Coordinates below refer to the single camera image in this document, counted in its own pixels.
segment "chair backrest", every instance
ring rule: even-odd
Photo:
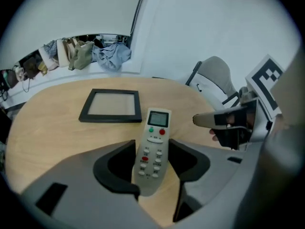
[[[228,97],[236,93],[229,66],[221,58],[213,56],[203,61],[197,73],[215,83]]]

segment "remote control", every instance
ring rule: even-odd
[[[134,164],[134,181],[141,196],[152,195],[161,185],[168,161],[172,112],[149,108],[144,133]]]

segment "oval table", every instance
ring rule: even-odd
[[[139,91],[141,123],[81,123],[81,109],[92,88]],[[20,110],[10,130],[6,174],[11,188],[21,193],[32,181],[61,160],[113,143],[136,140],[137,147],[149,107],[172,111],[170,138],[221,147],[209,129],[195,126],[193,116],[212,107],[192,88],[166,79],[104,78],[53,86],[34,95]],[[162,185],[140,206],[161,226],[171,225],[179,179],[169,164]]]

